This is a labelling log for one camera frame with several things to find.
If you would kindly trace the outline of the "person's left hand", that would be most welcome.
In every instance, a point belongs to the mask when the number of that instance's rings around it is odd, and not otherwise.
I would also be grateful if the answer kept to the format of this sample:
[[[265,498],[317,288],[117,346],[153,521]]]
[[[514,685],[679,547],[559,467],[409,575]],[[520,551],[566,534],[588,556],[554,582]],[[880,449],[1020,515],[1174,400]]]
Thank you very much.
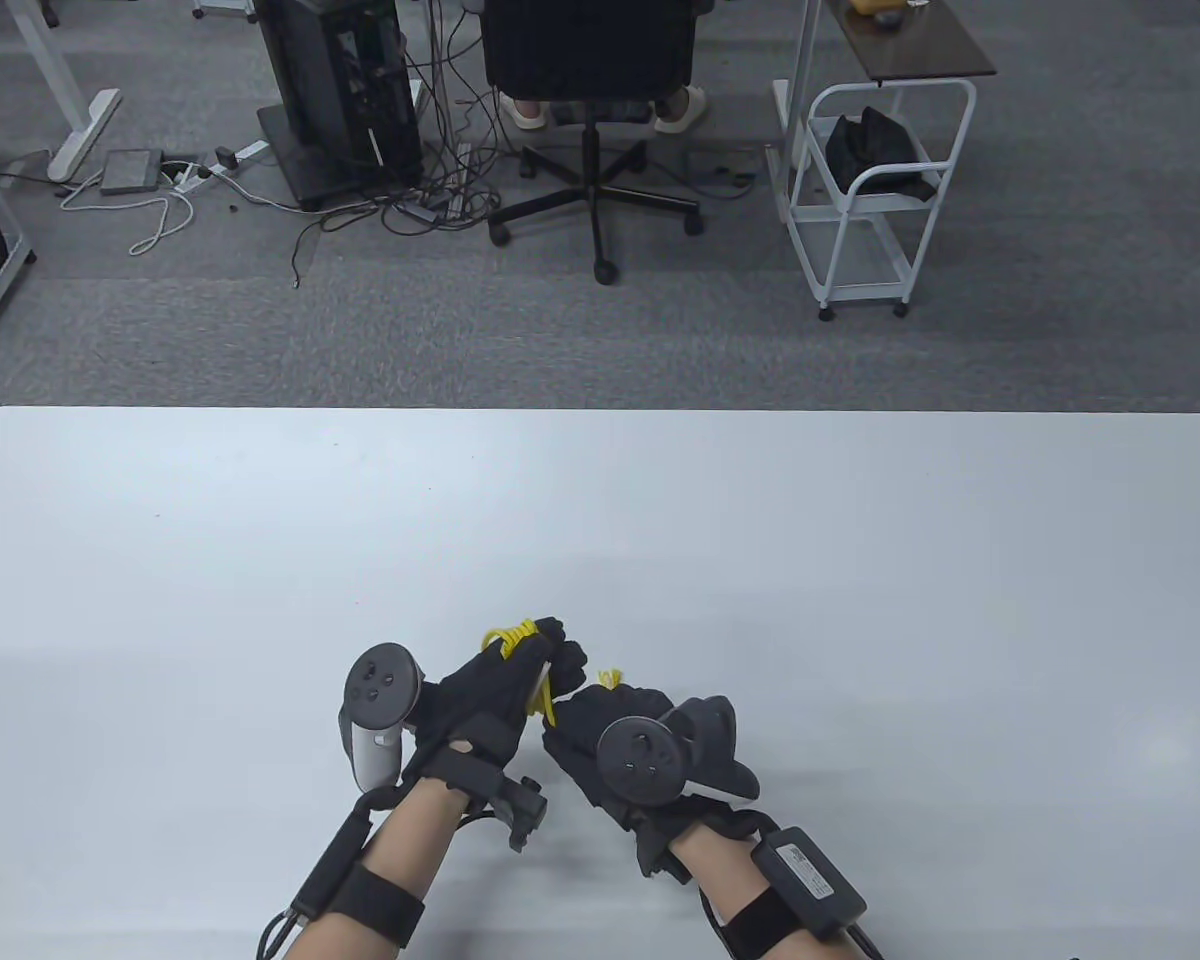
[[[472,660],[444,680],[426,682],[408,718],[414,734],[403,786],[445,782],[472,805],[498,794],[528,718],[556,722],[556,698],[586,682],[587,656],[554,617],[524,620],[486,636]]]

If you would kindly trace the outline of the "person's right hand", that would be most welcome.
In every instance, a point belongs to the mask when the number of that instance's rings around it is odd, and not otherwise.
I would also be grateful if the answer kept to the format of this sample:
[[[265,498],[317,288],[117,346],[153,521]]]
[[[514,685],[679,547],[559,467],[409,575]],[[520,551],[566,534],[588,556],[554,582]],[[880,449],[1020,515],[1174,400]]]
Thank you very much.
[[[672,851],[706,826],[731,840],[763,830],[756,774],[736,758],[736,713],[722,695],[673,704],[652,686],[583,686],[558,701],[542,744],[592,806],[635,838],[646,878],[659,872],[686,884],[690,870]]]

